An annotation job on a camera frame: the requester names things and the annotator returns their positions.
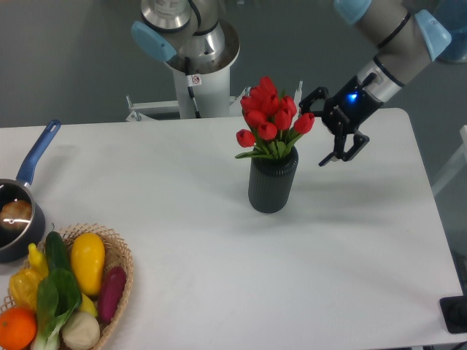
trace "yellow bell pepper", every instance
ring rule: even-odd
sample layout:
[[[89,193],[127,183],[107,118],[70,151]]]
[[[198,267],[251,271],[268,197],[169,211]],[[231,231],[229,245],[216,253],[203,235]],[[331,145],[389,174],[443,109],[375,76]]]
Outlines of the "yellow bell pepper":
[[[42,278],[47,277],[49,274],[49,267],[47,265],[47,258],[45,254],[37,250],[36,244],[31,243],[28,246],[29,254],[28,254],[28,261],[29,265],[34,268]]]
[[[9,291],[16,306],[37,310],[37,289],[42,280],[33,268],[24,268],[9,279]]]

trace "red tulip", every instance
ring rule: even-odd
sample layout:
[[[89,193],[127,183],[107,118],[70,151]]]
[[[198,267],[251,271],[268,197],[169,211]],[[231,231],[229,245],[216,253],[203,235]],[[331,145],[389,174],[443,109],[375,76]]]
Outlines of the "red tulip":
[[[264,122],[258,127],[258,134],[263,140],[272,140],[277,135],[277,128],[272,122]]]
[[[284,98],[280,100],[279,108],[284,109],[285,107],[288,108],[290,117],[293,118],[295,114],[297,114],[297,106],[290,96],[284,96]]]
[[[295,128],[297,133],[308,133],[314,123],[314,114],[313,113],[305,113],[301,117],[299,117],[294,123],[293,127]]]
[[[251,112],[252,110],[260,110],[261,109],[261,103],[258,100],[255,100],[251,97],[248,96],[243,96],[242,99],[240,100],[240,104],[242,105],[242,108],[245,113]]]
[[[260,79],[260,89],[268,95],[277,95],[277,89],[270,77],[262,77]]]
[[[290,116],[288,108],[279,110],[274,118],[274,124],[277,130],[287,130],[292,124],[292,117]]]
[[[257,128],[261,123],[267,121],[267,116],[262,111],[250,111],[245,115],[245,121],[252,128]]]
[[[251,147],[255,144],[256,141],[252,132],[245,129],[241,129],[238,133],[236,133],[236,140],[242,147]]]
[[[263,100],[261,104],[261,111],[266,113],[268,116],[275,115],[279,110],[279,98],[277,95],[270,95],[268,98]]]

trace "light blue joint cap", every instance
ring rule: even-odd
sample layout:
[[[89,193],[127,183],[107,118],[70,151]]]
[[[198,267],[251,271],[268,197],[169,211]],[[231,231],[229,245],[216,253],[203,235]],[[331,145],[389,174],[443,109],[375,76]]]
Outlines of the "light blue joint cap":
[[[415,20],[422,31],[431,60],[434,61],[451,43],[451,34],[426,9],[418,12]]]
[[[131,36],[143,51],[157,61],[167,62],[177,54],[167,40],[141,22],[133,23]]]
[[[370,7],[372,0],[334,0],[334,9],[349,24],[356,24]]]

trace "wicker basket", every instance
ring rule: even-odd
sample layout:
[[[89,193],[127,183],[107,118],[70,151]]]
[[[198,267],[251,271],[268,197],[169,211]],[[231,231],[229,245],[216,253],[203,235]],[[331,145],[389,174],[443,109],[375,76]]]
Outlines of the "wicker basket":
[[[110,324],[100,324],[101,326],[101,338],[98,343],[92,348],[93,350],[101,349],[104,346],[105,342],[112,334],[112,331],[115,329],[115,326],[118,323],[118,320],[122,316],[123,311],[125,310],[126,304],[128,303],[128,297],[130,295],[131,287],[133,285],[133,258],[131,256],[131,250],[126,245],[125,241],[116,233],[114,230],[100,226],[98,224],[89,225],[89,224],[78,224],[75,226],[68,226],[66,229],[60,229],[58,231],[62,237],[65,245],[70,251],[74,240],[85,232],[92,232],[99,235],[99,237],[104,242],[105,247],[105,261],[104,261],[104,276],[107,272],[114,268],[115,266],[121,266],[126,272],[126,285],[123,290],[123,295],[118,303],[118,309],[115,312],[114,318]],[[45,242],[42,241],[37,245],[38,250],[45,250]],[[23,263],[23,268],[30,267],[28,260],[26,259]],[[8,295],[4,299],[4,304],[0,306],[0,314],[5,312],[8,308],[15,306],[15,301],[11,295]],[[67,346],[62,344],[59,348],[68,349]]]

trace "orange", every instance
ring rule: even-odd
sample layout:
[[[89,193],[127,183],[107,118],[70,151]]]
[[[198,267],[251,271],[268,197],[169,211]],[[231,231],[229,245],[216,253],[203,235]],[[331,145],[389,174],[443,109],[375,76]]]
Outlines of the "orange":
[[[26,308],[9,308],[0,315],[0,346],[5,350],[21,350],[36,336],[34,312]]]

